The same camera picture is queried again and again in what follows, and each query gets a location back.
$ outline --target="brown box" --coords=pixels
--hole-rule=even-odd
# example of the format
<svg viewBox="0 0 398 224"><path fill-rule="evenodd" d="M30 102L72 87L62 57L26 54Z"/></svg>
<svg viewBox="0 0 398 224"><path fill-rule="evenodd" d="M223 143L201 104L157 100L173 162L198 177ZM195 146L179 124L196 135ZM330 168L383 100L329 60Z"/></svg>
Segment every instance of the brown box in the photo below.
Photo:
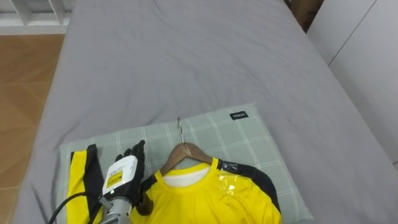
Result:
<svg viewBox="0 0 398 224"><path fill-rule="evenodd" d="M290 10L306 32L315 18L323 0L291 0Z"/></svg>

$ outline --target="sleeve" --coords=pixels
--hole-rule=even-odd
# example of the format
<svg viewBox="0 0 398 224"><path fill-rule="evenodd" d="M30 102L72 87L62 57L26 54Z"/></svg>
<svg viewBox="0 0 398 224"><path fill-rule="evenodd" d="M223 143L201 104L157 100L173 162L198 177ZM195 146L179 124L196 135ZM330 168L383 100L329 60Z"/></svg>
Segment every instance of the sleeve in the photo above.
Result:
<svg viewBox="0 0 398 224"><path fill-rule="evenodd" d="M282 216L272 199L255 183L252 184L248 200L251 205L251 215L255 223L281 224Z"/></svg>
<svg viewBox="0 0 398 224"><path fill-rule="evenodd" d="M100 163L95 145L88 146L87 150L75 151L71 154L67 197L76 193L89 192L102 194L102 177ZM87 223L95 215L94 223L99 223L102 209L95 198L77 197L66 204L66 223Z"/></svg>

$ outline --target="gray bed sheet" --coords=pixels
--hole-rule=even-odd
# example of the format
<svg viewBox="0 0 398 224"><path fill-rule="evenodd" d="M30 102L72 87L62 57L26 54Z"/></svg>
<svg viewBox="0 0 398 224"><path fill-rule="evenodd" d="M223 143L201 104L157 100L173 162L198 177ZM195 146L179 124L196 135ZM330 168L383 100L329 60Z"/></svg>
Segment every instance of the gray bed sheet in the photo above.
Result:
<svg viewBox="0 0 398 224"><path fill-rule="evenodd" d="M59 145L253 101L316 223L397 223L397 172L282 0L78 1L14 223L57 206Z"/></svg>

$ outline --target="hanger hook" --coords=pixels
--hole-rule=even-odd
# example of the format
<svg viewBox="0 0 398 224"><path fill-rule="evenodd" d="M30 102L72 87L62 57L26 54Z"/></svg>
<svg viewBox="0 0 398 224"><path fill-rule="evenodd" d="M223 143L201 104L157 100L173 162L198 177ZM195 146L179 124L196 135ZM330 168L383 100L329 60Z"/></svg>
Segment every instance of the hanger hook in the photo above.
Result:
<svg viewBox="0 0 398 224"><path fill-rule="evenodd" d="M182 125L181 125L180 117L178 117L178 120L177 120L177 128L180 129L181 142L184 143L185 141L184 141L184 136L182 135Z"/></svg>

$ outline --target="pillow label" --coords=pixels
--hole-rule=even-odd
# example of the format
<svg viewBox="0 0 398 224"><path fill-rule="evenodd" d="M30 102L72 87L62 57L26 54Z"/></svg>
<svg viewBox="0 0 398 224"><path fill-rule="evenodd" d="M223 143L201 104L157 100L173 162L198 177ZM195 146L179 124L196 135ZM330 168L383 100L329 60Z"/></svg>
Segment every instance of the pillow label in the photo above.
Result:
<svg viewBox="0 0 398 224"><path fill-rule="evenodd" d="M232 120L236 120L236 119L248 118L249 115L244 111L240 111L236 113L231 113L230 117L232 118Z"/></svg>

